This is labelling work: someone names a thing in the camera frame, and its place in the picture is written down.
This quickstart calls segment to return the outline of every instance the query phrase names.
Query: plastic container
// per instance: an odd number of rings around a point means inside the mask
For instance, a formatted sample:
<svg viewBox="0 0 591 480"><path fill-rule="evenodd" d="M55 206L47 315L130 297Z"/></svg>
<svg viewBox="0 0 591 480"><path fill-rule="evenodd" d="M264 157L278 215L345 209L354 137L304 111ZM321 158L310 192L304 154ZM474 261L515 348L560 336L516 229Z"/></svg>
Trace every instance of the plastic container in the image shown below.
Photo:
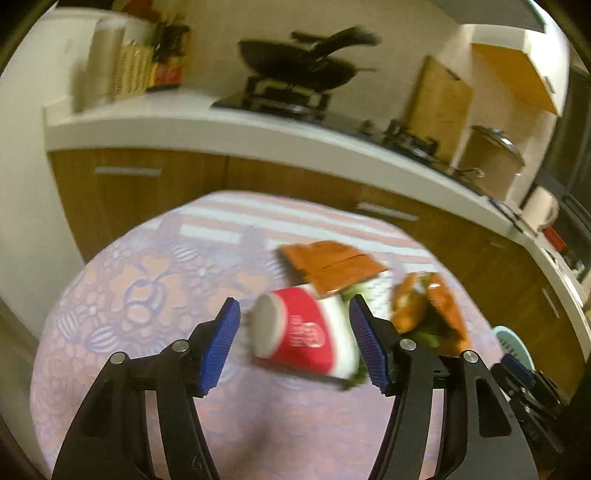
<svg viewBox="0 0 591 480"><path fill-rule="evenodd" d="M527 347L513 330L499 325L492 329L492 333L495 334L504 353L510 353L519 360L524 367L532 371L535 370L534 361L532 360Z"/></svg>

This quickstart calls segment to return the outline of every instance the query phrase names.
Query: wok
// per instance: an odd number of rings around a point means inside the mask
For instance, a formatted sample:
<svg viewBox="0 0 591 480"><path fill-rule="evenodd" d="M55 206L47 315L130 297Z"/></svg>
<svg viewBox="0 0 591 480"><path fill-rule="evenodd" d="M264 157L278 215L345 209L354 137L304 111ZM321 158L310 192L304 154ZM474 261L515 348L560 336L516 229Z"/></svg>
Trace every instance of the wok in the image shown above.
<svg viewBox="0 0 591 480"><path fill-rule="evenodd" d="M379 38L359 27L351 27L330 37L293 32L301 43L315 44L308 49L296 44L242 40L240 53L245 63L261 77L325 92L347 83L361 70L351 62L329 57L341 48L353 45L375 46Z"/></svg>

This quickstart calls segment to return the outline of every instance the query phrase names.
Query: wooden cutting board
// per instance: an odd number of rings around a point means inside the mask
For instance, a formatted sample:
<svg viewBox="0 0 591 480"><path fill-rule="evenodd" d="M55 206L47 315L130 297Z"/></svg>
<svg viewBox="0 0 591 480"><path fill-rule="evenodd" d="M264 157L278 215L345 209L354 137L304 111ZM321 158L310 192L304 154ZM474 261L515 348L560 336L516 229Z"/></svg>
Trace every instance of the wooden cutting board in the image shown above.
<svg viewBox="0 0 591 480"><path fill-rule="evenodd" d="M433 57L425 57L408 129L424 140L432 138L439 142L436 159L451 162L466 125L473 93L460 77Z"/></svg>

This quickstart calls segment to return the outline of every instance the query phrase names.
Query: kitchen counter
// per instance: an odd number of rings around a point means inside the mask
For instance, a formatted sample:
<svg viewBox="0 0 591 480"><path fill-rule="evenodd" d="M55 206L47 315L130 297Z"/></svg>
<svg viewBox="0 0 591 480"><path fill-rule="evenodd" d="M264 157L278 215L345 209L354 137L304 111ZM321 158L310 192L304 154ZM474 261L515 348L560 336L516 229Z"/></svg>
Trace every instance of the kitchen counter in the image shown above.
<svg viewBox="0 0 591 480"><path fill-rule="evenodd" d="M216 100L182 89L72 113L66 98L45 108L46 150L155 148L237 155L331 174L436 206L523 245L555 290L588 358L591 328L581 310L584 292L542 235L519 232L487 198L401 154L296 120L210 109Z"/></svg>

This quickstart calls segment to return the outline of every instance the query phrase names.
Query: gas stove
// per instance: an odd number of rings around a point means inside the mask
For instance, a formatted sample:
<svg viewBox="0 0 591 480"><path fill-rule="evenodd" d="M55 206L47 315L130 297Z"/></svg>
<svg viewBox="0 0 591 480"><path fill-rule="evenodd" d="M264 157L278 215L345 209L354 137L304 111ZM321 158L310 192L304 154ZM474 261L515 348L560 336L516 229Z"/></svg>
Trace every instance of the gas stove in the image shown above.
<svg viewBox="0 0 591 480"><path fill-rule="evenodd" d="M386 130L380 130L371 120L361 121L328 111L329 103L328 93L316 93L297 86L250 77L244 93L219 100L212 108L263 113L336 131L401 154L456 181L477 195L485 195L472 181L473 175L479 172L457 171L434 158L439 146L437 141L410 134L397 119L391 120Z"/></svg>

